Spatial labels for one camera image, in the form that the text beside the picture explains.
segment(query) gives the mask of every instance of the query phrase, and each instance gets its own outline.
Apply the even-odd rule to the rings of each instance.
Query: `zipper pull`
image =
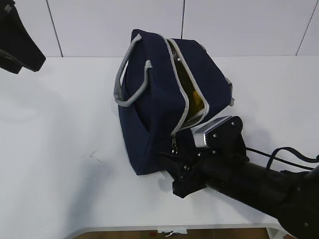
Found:
[[[177,147],[177,143],[176,143],[176,137],[175,137],[175,134],[173,134],[171,136],[171,152],[172,154],[178,154],[178,147]]]
[[[176,51],[172,51],[171,53],[173,55],[173,60],[174,61],[180,61],[180,58],[178,57],[178,54],[176,53]]]

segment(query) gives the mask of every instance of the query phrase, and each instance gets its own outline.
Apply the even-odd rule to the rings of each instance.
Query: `gray handle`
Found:
[[[136,43],[139,42],[141,39],[142,39],[141,35],[138,34],[132,40],[130,47],[128,48],[128,51],[126,52],[126,54],[121,62],[121,65],[119,67],[119,70],[116,74],[116,77],[115,77],[114,91],[113,91],[114,100],[119,106],[122,106],[122,107],[129,107],[134,101],[136,101],[140,97],[140,95],[145,91],[145,89],[147,88],[147,86],[149,84],[148,69],[152,68],[152,64],[151,64],[150,60],[147,60],[145,62],[145,66],[144,66],[144,81],[143,81],[143,83],[141,84],[139,89],[127,101],[123,101],[121,76],[123,74],[125,65],[128,62],[129,57],[130,57]]]

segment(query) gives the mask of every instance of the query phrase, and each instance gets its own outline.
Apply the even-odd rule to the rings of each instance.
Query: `black object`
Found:
[[[45,56],[25,30],[12,0],[0,0],[0,67],[18,74],[39,71]]]
[[[174,178],[173,193],[184,198],[210,187],[277,218],[285,230],[299,239],[317,237],[319,166],[299,173],[277,172],[270,166],[282,149],[306,162],[318,163],[319,157],[310,159],[285,147],[274,151],[266,168],[253,164],[246,156],[242,127],[239,117],[229,117],[217,127],[202,131],[208,147],[179,147],[178,154],[159,154],[158,163]]]

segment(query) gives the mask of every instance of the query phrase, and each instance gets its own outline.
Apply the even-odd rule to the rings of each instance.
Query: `white table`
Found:
[[[319,57],[214,58],[233,81],[247,146],[319,148]],[[204,189],[180,199],[165,173],[128,162],[113,81],[120,58],[49,58],[39,73],[0,70],[0,238],[64,239],[88,231],[281,229],[278,221]],[[267,159],[249,154],[266,165]],[[289,154],[282,157],[295,160]],[[288,167],[274,163],[273,168]]]

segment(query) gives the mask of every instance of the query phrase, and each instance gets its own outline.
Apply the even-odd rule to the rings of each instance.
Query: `bag opening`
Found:
[[[168,39],[168,44],[173,54],[174,64],[177,71],[177,75],[180,81],[182,88],[184,89],[188,100],[189,108],[185,121],[183,122],[180,130],[193,126],[199,123],[203,119],[205,113],[205,104],[199,93],[190,78],[187,70],[184,67],[181,56],[178,54],[177,49],[171,42],[171,39]]]

